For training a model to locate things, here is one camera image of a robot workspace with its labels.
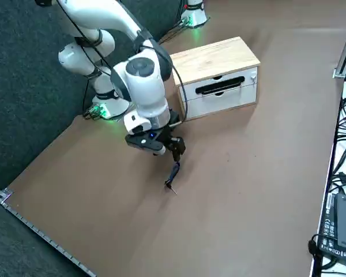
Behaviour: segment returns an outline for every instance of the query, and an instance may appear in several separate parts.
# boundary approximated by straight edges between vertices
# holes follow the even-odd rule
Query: robotic arm
[[[163,81],[172,71],[168,52],[115,0],[35,1],[39,6],[54,5],[64,32],[74,37],[75,41],[59,52],[59,61],[67,70],[88,78],[96,91],[93,104],[102,109],[101,117],[123,114],[129,107],[127,100],[131,100],[136,109],[124,116],[129,133],[126,142],[155,155],[166,149],[172,152],[176,165],[166,182],[172,189],[171,181],[186,147],[182,138],[171,134],[179,117],[168,108],[165,97]],[[103,28],[125,33],[133,41],[136,55],[110,67],[104,57],[113,52],[115,42]]]

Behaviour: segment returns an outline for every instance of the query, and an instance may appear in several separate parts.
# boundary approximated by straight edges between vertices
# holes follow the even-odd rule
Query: drawer handle
[[[241,85],[245,81],[245,77],[240,76],[236,78],[232,78],[229,80],[221,81],[214,84],[204,85],[203,87],[199,87],[195,89],[196,94],[208,95],[216,92],[221,92],[225,89],[236,88]]]

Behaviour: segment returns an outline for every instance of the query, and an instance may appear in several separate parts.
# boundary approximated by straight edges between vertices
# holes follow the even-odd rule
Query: wooden box
[[[187,120],[257,101],[260,61],[240,38],[232,38],[171,55],[187,96]],[[174,81],[186,104],[178,76]]]

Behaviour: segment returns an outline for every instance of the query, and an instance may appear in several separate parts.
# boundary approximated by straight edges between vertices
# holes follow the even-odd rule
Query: wooden lid
[[[260,61],[240,38],[232,38],[171,55],[184,85],[253,68]],[[180,85],[174,74],[175,84]]]

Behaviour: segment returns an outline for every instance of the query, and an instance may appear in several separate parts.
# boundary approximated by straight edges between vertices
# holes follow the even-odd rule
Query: white drawer
[[[246,87],[248,85],[254,85],[257,83],[257,75],[258,75],[258,68],[249,68],[243,71],[233,72],[227,75],[223,75],[220,79],[215,80],[213,78],[202,80],[196,83],[187,84],[185,85],[187,100],[192,100],[196,98],[205,97],[205,95],[197,94],[196,88],[203,87],[204,85],[219,83],[225,80],[229,80],[232,78],[237,78],[240,76],[243,76],[245,78],[244,82],[241,83],[240,87]],[[185,97],[183,95],[182,87],[179,87],[179,92],[182,98],[182,101],[185,100]]]
[[[225,91],[222,95],[211,94],[205,97],[189,100],[187,119],[200,117],[205,114],[214,113],[228,108],[233,108],[256,101],[257,84],[248,85]]]

